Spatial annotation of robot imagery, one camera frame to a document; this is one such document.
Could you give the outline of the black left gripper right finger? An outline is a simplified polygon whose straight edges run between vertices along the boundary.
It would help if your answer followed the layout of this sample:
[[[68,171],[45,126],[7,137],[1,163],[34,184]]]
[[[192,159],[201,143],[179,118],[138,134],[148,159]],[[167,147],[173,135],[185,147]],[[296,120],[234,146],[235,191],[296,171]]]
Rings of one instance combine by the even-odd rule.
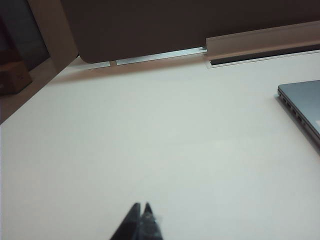
[[[139,240],[163,240],[160,226],[157,223],[151,205],[147,202],[140,217],[138,227]]]

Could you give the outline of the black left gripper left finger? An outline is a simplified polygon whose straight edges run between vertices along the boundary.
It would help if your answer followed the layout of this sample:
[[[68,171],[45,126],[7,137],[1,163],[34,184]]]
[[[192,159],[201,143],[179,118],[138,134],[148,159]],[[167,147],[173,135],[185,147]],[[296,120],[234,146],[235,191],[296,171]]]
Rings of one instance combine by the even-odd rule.
[[[136,240],[141,216],[141,204],[134,203],[110,240]]]

